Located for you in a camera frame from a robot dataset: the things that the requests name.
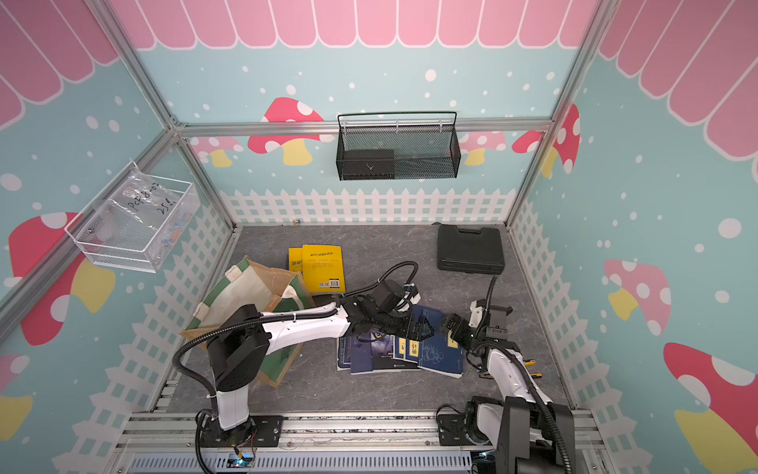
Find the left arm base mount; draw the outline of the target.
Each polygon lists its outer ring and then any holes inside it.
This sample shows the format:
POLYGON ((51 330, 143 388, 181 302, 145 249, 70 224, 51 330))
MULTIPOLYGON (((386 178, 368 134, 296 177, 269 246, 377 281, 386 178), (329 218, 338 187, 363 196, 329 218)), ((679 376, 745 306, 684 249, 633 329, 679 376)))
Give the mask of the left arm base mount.
POLYGON ((284 417, 251 416, 246 422, 230 430, 222 430, 218 419, 203 422, 199 429, 201 448, 277 448, 280 442, 284 417))

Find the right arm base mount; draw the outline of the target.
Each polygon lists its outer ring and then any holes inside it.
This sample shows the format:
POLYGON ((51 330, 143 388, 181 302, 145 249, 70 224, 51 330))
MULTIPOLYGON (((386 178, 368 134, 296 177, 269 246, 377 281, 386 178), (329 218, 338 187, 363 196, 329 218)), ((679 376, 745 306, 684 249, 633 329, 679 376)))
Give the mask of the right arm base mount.
POLYGON ((439 443, 442 446, 489 446, 491 440, 478 427, 478 410, 483 405, 468 403, 463 410, 445 404, 434 415, 439 443))

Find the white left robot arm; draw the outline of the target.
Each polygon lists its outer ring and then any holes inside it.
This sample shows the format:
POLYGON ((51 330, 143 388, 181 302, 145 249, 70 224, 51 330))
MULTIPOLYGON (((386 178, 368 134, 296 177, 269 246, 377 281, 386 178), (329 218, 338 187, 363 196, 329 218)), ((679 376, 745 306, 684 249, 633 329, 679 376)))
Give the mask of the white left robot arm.
POLYGON ((381 307, 378 300, 354 295, 328 305, 286 313, 260 312, 253 304, 240 307, 219 329, 199 338, 205 343, 213 374, 213 419, 230 433, 250 423, 249 385, 266 356, 290 346, 372 330, 424 341, 433 329, 412 310, 381 307))

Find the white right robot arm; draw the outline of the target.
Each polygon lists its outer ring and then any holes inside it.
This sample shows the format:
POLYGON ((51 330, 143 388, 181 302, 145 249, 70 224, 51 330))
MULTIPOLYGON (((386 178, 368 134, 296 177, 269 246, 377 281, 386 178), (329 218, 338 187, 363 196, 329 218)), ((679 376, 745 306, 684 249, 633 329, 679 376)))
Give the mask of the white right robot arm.
POLYGON ((576 473, 576 422, 572 409, 554 402, 529 372, 520 348, 489 329, 490 306, 473 327, 457 314, 444 329, 465 355, 476 357, 501 396, 474 397, 463 413, 463 435, 484 455, 489 473, 576 473))

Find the dark wolf cover book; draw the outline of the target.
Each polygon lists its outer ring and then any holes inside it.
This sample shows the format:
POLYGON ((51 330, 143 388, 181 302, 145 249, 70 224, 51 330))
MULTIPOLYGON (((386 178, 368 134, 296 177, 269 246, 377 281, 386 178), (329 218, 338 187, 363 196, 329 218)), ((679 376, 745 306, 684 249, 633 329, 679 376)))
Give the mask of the dark wolf cover book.
POLYGON ((404 359, 395 359, 394 337, 379 332, 373 332, 369 339, 371 343, 372 371, 417 371, 418 366, 404 359))

